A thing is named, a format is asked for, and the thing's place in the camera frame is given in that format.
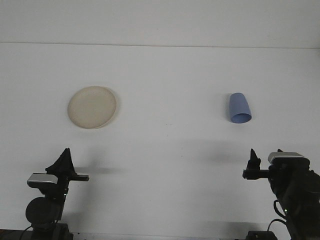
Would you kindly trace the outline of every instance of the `white wall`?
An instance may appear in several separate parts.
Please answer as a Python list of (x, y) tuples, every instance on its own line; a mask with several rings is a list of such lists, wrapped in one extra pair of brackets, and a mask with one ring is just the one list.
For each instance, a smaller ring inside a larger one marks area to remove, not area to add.
[(318, 0), (0, 0), (0, 42), (319, 48)]
[[(90, 175), (70, 184), (63, 221), (74, 232), (244, 238), (276, 217), (268, 181), (242, 179), (250, 148), (264, 168), (281, 148), (320, 173), (317, 49), (1, 43), (0, 56), (2, 228), (28, 225), (40, 193), (26, 180), (66, 147)], [(101, 129), (66, 112), (91, 85), (118, 97)], [(228, 120), (233, 92), (247, 96), (250, 122)]]

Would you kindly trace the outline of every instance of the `plate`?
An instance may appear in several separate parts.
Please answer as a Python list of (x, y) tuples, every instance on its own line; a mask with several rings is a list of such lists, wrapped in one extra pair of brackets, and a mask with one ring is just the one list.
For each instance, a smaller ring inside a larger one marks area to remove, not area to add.
[(71, 98), (67, 111), (75, 125), (85, 129), (96, 129), (110, 121), (116, 108), (116, 98), (108, 88), (89, 86)]

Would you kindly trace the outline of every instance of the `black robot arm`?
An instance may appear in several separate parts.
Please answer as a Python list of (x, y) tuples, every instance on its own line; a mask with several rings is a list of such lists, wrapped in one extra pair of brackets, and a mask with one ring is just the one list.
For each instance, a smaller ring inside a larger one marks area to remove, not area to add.
[(285, 215), (292, 240), (320, 240), (320, 176), (309, 170), (310, 161), (296, 152), (272, 152), (268, 170), (260, 170), (261, 160), (251, 149), (243, 177), (268, 178)]

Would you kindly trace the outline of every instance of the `plastic cup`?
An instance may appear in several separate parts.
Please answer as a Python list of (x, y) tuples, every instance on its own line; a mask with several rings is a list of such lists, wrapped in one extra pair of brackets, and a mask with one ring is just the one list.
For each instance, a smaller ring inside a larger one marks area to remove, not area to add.
[(235, 124), (243, 124), (251, 120), (251, 111), (243, 93), (236, 92), (230, 96), (229, 113), (231, 122)]

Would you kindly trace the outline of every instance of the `black cable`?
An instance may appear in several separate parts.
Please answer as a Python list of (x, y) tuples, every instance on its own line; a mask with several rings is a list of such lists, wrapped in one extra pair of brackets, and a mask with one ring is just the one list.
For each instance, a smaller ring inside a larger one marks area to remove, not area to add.
[(276, 218), (276, 219), (273, 219), (273, 220), (269, 223), (269, 226), (268, 226), (268, 228), (267, 228), (267, 232), (269, 232), (270, 226), (271, 226), (271, 224), (274, 223), (274, 222), (280, 222), (280, 223), (282, 223), (282, 224), (284, 224), (284, 225), (287, 226), (287, 223), (286, 223), (285, 221), (283, 221), (282, 219)]
[(283, 219), (287, 219), (287, 217), (286, 217), (285, 215), (283, 215), (283, 214), (278, 210), (278, 208), (277, 208), (277, 203), (278, 203), (278, 202), (279, 202), (278, 200), (274, 200), (274, 202), (273, 202), (273, 209), (274, 209), (274, 211), (276, 212), (276, 214), (279, 215), (279, 217), (281, 217), (281, 218), (283, 218)]
[(29, 229), (29, 228), (31, 228), (32, 226), (28, 226), (25, 230), (23, 230), (23, 232), (21, 233), (21, 235), (20, 235), (20, 237), (19, 237), (19, 240), (21, 240), (22, 239), (22, 237), (23, 237), (23, 235), (25, 234), (25, 232)]

